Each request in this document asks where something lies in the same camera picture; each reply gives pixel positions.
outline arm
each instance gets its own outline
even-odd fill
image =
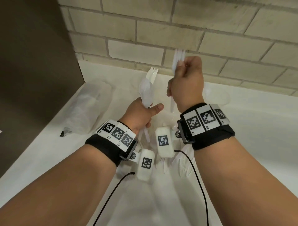
[[[138,134],[162,109],[162,104],[146,109],[138,98],[120,121]],[[0,209],[0,225],[85,226],[115,172],[106,155],[84,145],[8,201]]]
[[[177,65],[168,96],[178,110],[204,102],[202,61]],[[195,160],[223,225],[298,225],[298,198],[268,172],[234,137],[195,151]]]

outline qr code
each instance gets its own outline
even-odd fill
[[[107,133],[110,133],[114,127],[115,125],[111,123],[107,123],[101,130],[106,131]]]
[[[116,127],[116,129],[112,133],[112,136],[120,140],[123,134],[124,134],[124,131],[121,130],[119,127]]]
[[[221,109],[215,109],[215,111],[216,111],[216,113],[217,113],[217,115],[220,119],[225,119],[226,118],[226,116],[224,115],[224,113],[222,112]]]
[[[187,119],[186,122],[191,130],[201,126],[200,121],[197,116]]]
[[[169,145],[169,141],[167,139],[167,135],[159,136],[158,137],[158,144],[159,144],[159,146]]]
[[[150,169],[151,168],[151,163],[152,163],[152,159],[148,159],[148,158],[143,158],[143,162],[142,162],[142,167],[146,168],[146,169]]]
[[[203,119],[204,124],[208,124],[216,120],[211,110],[201,113],[200,115]]]
[[[125,134],[124,137],[122,138],[121,142],[123,144],[125,144],[127,147],[129,147],[129,145],[132,142],[132,138],[129,135]]]

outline screw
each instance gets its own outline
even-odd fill
[[[175,132],[175,136],[177,137],[177,138],[181,138],[182,136],[181,136],[181,133],[180,133],[180,130],[177,130],[176,132]]]
[[[130,159],[135,159],[136,158],[136,154],[133,152],[129,158]]]

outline tile wall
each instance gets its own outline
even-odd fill
[[[298,0],[58,0],[78,59],[172,75],[176,48],[205,81],[298,97]]]

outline black cable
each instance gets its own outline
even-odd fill
[[[195,176],[197,177],[197,180],[198,180],[198,182],[199,182],[199,186],[200,186],[200,188],[201,188],[201,190],[202,190],[202,193],[203,193],[203,196],[204,196],[205,205],[206,205],[207,226],[209,226],[209,217],[208,217],[207,201],[206,201],[206,197],[205,197],[205,194],[204,194],[202,185],[201,185],[201,183],[200,183],[199,177],[198,177],[198,175],[197,175],[197,172],[195,171],[195,167],[193,166],[193,163],[191,162],[191,160],[190,160],[190,158],[187,156],[187,154],[185,154],[185,153],[184,153],[183,151],[181,151],[181,150],[174,150],[174,151],[175,151],[175,152],[181,152],[182,154],[184,154],[184,155],[188,158],[188,160],[189,160],[191,166],[193,167],[193,171],[195,172]]]
[[[112,191],[112,193],[110,194],[110,196],[108,197],[107,201],[106,201],[105,204],[103,205],[103,208],[101,209],[99,215],[97,216],[97,218],[96,218],[96,220],[95,220],[93,226],[95,226],[96,222],[98,221],[98,218],[101,216],[101,213],[103,212],[103,209],[104,209],[105,206],[107,205],[107,203],[108,203],[108,201],[110,200],[112,194],[114,193],[114,191],[116,190],[116,188],[118,187],[118,185],[121,183],[121,181],[123,181],[124,178],[126,178],[128,175],[134,175],[134,174],[135,174],[135,172],[130,172],[130,173],[126,174],[126,175],[125,175],[125,176],[118,182],[118,184],[116,185],[116,187],[114,188],[114,190]]]

